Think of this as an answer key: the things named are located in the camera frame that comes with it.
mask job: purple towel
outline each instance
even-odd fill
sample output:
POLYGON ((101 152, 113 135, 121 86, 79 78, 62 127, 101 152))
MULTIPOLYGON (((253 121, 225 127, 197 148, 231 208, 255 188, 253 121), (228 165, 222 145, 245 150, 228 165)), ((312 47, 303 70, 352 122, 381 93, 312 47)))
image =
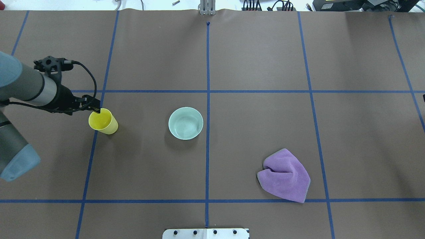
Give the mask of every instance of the purple towel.
POLYGON ((287 149, 270 155, 257 177, 261 187, 283 199, 304 203, 310 186, 310 176, 304 166, 287 149))

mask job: white floor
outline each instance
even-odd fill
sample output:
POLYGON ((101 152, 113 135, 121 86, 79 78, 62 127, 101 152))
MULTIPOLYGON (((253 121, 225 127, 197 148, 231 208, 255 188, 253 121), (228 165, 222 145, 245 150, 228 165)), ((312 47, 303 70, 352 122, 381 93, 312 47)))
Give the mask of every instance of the white floor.
MULTIPOLYGON (((1 0, 5 10, 115 10, 119 2, 115 0, 1 0)), ((142 9, 140 0, 121 0, 121 9, 142 9)), ((186 10, 198 9, 200 0, 180 0, 180 3, 172 5, 176 0, 143 0, 145 10, 186 10)), ((243 0, 216 0, 216 10, 232 9, 241 10, 243 0)), ((263 11, 271 7, 275 0, 260 0, 263 11)), ((292 0, 297 11, 308 11, 306 3, 312 6, 313 0, 292 0)), ((424 1, 418 3, 425 8, 424 1)), ((414 7, 411 12, 422 12, 414 7)))

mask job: white metal plate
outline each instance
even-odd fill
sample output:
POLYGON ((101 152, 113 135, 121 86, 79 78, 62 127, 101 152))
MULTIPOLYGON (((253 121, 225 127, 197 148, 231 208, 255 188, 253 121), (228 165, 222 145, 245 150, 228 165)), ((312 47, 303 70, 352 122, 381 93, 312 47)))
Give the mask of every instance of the white metal plate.
POLYGON ((249 239, 249 229, 247 228, 167 229, 162 234, 162 239, 249 239))

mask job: black electronic device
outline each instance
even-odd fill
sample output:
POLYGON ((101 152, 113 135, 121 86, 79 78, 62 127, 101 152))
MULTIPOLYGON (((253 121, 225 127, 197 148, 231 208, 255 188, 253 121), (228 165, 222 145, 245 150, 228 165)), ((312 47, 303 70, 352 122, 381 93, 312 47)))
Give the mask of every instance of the black electronic device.
POLYGON ((353 11, 362 8, 365 0, 313 0, 316 11, 353 11))

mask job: cable connector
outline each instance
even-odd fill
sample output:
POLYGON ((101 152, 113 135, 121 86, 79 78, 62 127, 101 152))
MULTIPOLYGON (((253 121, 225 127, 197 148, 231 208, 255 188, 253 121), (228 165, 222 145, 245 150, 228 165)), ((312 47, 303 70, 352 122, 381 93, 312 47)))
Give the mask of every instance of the cable connector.
POLYGON ((312 7, 310 7, 310 4, 306 4, 306 7, 307 7, 307 9, 309 10, 309 11, 313 11, 313 9, 312 9, 312 7))

